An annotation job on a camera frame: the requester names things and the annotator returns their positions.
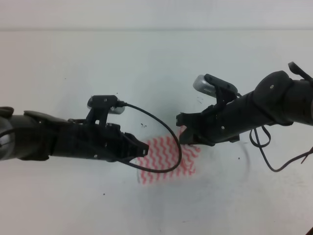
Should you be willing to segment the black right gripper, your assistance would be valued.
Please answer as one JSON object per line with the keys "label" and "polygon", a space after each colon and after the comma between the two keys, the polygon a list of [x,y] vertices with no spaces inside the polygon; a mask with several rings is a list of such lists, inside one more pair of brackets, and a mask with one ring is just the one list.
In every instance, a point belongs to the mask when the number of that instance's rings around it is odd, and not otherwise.
{"label": "black right gripper", "polygon": [[238,142],[239,134],[227,137],[225,125],[219,115],[225,104],[210,105],[200,113],[180,113],[176,116],[176,126],[182,126],[179,134],[180,144],[214,146],[221,142]]}

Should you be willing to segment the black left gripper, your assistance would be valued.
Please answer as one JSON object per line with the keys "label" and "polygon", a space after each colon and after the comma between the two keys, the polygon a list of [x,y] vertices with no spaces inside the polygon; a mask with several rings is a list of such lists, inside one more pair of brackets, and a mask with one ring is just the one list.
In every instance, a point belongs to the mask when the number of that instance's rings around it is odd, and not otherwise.
{"label": "black left gripper", "polygon": [[[117,124],[62,123],[51,127],[51,155],[58,157],[129,163],[145,157],[149,146]],[[136,148],[127,149],[127,140]]]}

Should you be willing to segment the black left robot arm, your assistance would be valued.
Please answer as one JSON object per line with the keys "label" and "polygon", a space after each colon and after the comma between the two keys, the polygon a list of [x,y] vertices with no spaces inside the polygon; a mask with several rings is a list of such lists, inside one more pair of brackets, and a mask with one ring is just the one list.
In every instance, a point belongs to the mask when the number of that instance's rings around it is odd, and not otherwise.
{"label": "black left robot arm", "polygon": [[130,162],[147,155],[147,144],[117,124],[99,120],[92,111],[86,119],[61,119],[34,111],[14,115],[0,109],[0,159],[46,161],[51,156]]}

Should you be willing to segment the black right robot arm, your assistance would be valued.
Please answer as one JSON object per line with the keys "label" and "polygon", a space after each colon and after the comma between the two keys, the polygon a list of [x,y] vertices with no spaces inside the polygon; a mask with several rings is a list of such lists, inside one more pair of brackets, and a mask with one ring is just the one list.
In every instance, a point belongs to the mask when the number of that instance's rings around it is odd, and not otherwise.
{"label": "black right robot arm", "polygon": [[186,127],[179,142],[214,146],[237,142],[241,133],[264,125],[312,125],[313,79],[294,62],[289,63],[289,69],[301,79],[276,71],[245,95],[239,95],[231,83],[210,74],[199,75],[194,89],[216,98],[217,103],[200,113],[177,115],[177,126]]}

